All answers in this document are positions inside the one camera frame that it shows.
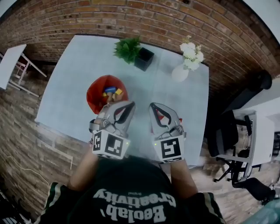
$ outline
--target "potted plant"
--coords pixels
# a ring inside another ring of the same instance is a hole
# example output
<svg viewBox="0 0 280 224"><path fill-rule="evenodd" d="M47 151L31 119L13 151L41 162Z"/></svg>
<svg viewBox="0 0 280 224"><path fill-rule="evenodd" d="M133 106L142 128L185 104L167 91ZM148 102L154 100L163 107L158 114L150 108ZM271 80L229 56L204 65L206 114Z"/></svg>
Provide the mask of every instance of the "potted plant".
<svg viewBox="0 0 280 224"><path fill-rule="evenodd" d="M200 66L200 62L203 61L201 46L196 46L190 42L190 38L191 36L188 35L180 45L181 51L183 51L184 63L178 65L171 74L172 78L177 82L184 81L189 75L189 70L196 70Z"/></svg>
<svg viewBox="0 0 280 224"><path fill-rule="evenodd" d="M146 71L153 60L154 53L144 47L138 47L139 45L139 37L121 39L116 43L114 55L124 59L128 64L134 63L134 66Z"/></svg>

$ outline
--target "black pot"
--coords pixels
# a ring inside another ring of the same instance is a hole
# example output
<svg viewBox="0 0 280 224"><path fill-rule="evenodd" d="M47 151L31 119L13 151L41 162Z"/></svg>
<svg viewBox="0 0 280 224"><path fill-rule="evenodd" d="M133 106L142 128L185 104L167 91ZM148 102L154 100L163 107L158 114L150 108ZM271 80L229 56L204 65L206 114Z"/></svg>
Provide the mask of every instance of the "black pot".
<svg viewBox="0 0 280 224"><path fill-rule="evenodd" d="M140 68L143 71L146 71L146 69L152 63L153 56L154 53L142 47L139 51L138 57L135 58L134 66Z"/></svg>

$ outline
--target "brick wall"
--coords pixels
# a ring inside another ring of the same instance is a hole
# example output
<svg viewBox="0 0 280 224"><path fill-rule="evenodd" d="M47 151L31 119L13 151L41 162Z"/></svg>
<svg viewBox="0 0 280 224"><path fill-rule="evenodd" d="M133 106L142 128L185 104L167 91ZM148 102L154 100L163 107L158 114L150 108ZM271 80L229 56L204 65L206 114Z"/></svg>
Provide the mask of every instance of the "brick wall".
<svg viewBox="0 0 280 224"><path fill-rule="evenodd" d="M137 37L179 52L201 44L210 97L235 91L248 72L280 74L277 40L242 0L18 0L2 18L0 51L26 43L34 60L58 61L77 33Z"/></svg>

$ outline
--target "table top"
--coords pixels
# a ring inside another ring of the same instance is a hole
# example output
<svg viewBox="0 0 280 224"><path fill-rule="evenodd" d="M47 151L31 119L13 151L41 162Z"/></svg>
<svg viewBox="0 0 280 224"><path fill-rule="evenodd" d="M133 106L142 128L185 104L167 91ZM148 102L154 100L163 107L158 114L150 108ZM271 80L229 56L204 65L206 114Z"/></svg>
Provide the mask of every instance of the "table top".
<svg viewBox="0 0 280 224"><path fill-rule="evenodd" d="M142 44L154 58L143 72L113 56L116 38L76 35L55 67L36 121L81 141L89 141L89 122L96 118L86 100L90 85L100 76L113 75L125 85L136 110L128 129L128 153L153 160L158 157L151 144L149 104L158 102L175 110L182 118L185 159L197 165L207 115L209 69L201 64L181 83L172 80L172 70L183 62L181 55Z"/></svg>
<svg viewBox="0 0 280 224"><path fill-rule="evenodd" d="M9 48L0 63L0 87L6 89L19 57L26 48L26 44Z"/></svg>
<svg viewBox="0 0 280 224"><path fill-rule="evenodd" d="M274 142L274 123L261 114L250 115L252 124L252 166L271 161Z"/></svg>

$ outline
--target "floor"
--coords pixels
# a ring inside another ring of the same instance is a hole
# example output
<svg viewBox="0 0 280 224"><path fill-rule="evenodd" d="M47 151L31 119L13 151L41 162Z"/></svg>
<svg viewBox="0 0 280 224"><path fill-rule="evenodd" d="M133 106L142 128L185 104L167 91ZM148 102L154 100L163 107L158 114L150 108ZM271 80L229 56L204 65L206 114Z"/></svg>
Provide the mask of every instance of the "floor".
<svg viewBox="0 0 280 224"><path fill-rule="evenodd" d="M49 78L53 68L43 69ZM10 87L0 90L0 175L5 179L7 195L22 199L22 206L35 219L45 205L48 184L67 182L86 144L34 121L47 80L32 71L28 74L25 86L39 94L40 98ZM241 223L260 209L259 202L246 190L234 189L226 180L219 183L212 181L222 174L225 167L209 157L206 142L203 143L201 158L204 164L193 168L192 176L199 191L215 194L227 223ZM22 168L32 169L41 176L19 168L15 161ZM279 172L280 164L275 161L264 164L260 172L253 171L252 176L269 185L278 181Z"/></svg>

